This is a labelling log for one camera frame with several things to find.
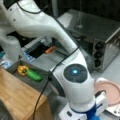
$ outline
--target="machine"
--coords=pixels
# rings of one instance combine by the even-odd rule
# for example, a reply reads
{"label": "machine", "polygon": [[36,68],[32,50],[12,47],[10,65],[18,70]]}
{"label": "machine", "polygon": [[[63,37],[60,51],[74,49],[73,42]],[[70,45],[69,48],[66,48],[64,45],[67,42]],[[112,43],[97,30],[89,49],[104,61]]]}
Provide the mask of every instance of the machine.
{"label": "machine", "polygon": [[59,114],[61,120],[99,120],[98,116],[107,107],[105,92],[94,95],[94,80],[76,41],[33,0],[1,0],[0,6],[19,34],[54,37],[69,53],[66,59],[50,70],[52,89],[69,101]]}

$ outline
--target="wooden surface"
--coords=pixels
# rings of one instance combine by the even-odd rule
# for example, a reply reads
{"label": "wooden surface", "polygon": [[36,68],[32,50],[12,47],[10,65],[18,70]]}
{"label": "wooden surface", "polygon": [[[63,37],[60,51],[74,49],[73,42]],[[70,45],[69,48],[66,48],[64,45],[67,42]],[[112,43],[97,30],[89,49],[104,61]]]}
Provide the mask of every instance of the wooden surface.
{"label": "wooden surface", "polygon": [[[0,99],[4,102],[14,120],[32,120],[39,92],[0,68]],[[35,120],[52,120],[46,96],[42,95]]]}

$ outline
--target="blue object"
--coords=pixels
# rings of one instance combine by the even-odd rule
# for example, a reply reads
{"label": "blue object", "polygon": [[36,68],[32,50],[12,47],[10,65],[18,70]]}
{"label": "blue object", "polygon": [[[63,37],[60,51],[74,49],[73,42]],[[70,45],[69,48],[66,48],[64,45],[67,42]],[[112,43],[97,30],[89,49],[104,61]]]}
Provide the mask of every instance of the blue object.
{"label": "blue object", "polygon": [[100,120],[100,118],[98,116],[96,116],[96,110],[98,109],[99,107],[96,106],[96,104],[89,110],[89,111],[86,111],[86,112],[77,112],[75,110],[73,110],[74,112],[76,113],[80,113],[80,114],[86,114],[87,115],[87,120]]}
{"label": "blue object", "polygon": [[33,60],[35,60],[35,58],[30,56],[27,52],[24,52],[24,54],[29,62],[32,62]]}
{"label": "blue object", "polygon": [[0,58],[2,58],[5,55],[5,52],[0,52]]}
{"label": "blue object", "polygon": [[88,120],[100,120],[100,118],[98,116],[94,115],[92,118],[90,118]]}

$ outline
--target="equipment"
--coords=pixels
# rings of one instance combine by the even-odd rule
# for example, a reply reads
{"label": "equipment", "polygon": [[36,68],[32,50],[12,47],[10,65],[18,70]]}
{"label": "equipment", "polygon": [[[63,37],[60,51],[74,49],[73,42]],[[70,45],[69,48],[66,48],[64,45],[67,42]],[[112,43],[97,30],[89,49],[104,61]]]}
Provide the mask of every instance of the equipment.
{"label": "equipment", "polygon": [[97,71],[103,71],[119,54],[120,22],[72,9],[58,20],[74,37],[84,38],[80,44],[93,57]]}
{"label": "equipment", "polygon": [[49,77],[53,90],[69,100],[67,110],[63,109],[60,118],[99,120],[98,115],[107,107],[105,92],[94,96],[94,81],[76,41],[57,20],[40,10],[33,0],[14,0],[9,7],[6,7],[5,1],[1,0],[0,6],[19,34],[25,37],[54,37],[69,53],[66,59],[50,70]]}

